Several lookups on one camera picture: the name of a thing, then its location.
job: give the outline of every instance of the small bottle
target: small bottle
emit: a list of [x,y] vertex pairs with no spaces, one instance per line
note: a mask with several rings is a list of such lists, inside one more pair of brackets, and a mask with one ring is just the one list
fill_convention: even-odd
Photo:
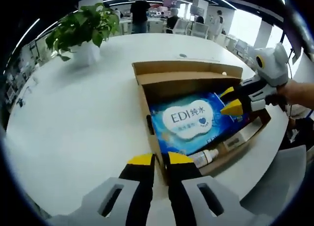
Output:
[[200,151],[198,153],[195,153],[193,155],[190,155],[189,157],[193,159],[194,164],[197,168],[201,168],[205,165],[208,165],[212,160],[218,156],[218,150],[204,150]]

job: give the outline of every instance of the green leaves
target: green leaves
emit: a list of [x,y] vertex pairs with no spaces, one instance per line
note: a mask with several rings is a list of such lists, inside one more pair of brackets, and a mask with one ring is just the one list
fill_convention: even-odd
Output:
[[101,32],[99,32],[97,29],[94,29],[93,30],[93,33],[92,33],[92,40],[93,40],[93,43],[97,46],[97,47],[100,47],[100,45],[102,44],[102,41],[103,41],[103,35]]
[[107,41],[110,34],[119,29],[119,17],[103,3],[82,6],[79,12],[65,16],[60,22],[46,38],[46,44],[50,50],[56,50],[63,61],[70,59],[62,53],[71,52],[72,46],[92,40],[100,47],[103,40]]

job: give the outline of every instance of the potted plant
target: potted plant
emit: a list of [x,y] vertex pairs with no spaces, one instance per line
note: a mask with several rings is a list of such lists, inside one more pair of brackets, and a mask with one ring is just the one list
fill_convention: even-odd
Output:
[[82,6],[78,12],[61,19],[46,38],[46,44],[63,61],[70,59],[63,53],[70,52],[77,64],[88,66],[99,60],[102,41],[107,41],[118,29],[119,17],[103,3]]

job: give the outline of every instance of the open cardboard box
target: open cardboard box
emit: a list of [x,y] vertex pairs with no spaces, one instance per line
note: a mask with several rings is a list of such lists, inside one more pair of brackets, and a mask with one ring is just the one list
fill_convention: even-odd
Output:
[[[167,175],[164,159],[160,151],[158,139],[152,125],[150,104],[165,103],[178,97],[198,92],[223,91],[239,84],[242,68],[223,64],[196,61],[148,61],[133,63],[135,77],[143,118],[146,123],[147,136],[152,152],[157,156],[159,177],[166,184]],[[253,113],[251,116],[260,117],[261,129],[270,121],[266,109]],[[218,157],[209,165],[200,168],[202,175],[214,175],[227,168],[232,162],[241,157],[247,149],[248,143],[254,141],[252,137],[247,143],[240,145],[230,152],[223,151],[223,143],[215,147],[219,150]]]

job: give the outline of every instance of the blue package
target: blue package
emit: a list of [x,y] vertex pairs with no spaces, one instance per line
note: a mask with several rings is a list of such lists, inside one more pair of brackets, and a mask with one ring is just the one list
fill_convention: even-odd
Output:
[[167,104],[151,105],[152,122],[162,153],[191,155],[215,138],[236,133],[247,115],[222,115],[225,105],[216,93],[187,96]]

